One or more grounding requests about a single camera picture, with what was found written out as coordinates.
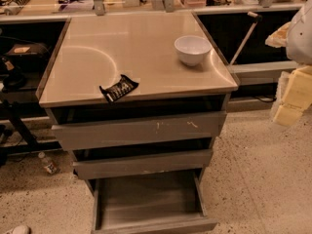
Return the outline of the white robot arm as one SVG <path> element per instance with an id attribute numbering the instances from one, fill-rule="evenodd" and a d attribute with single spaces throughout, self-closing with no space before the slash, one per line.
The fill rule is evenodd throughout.
<path id="1" fill-rule="evenodd" d="M 281 126 L 293 125 L 312 104 L 312 0 L 307 0 L 290 22 L 267 37 L 265 44 L 286 48 L 287 58 L 298 67 L 283 71 L 271 108 L 271 119 Z"/>

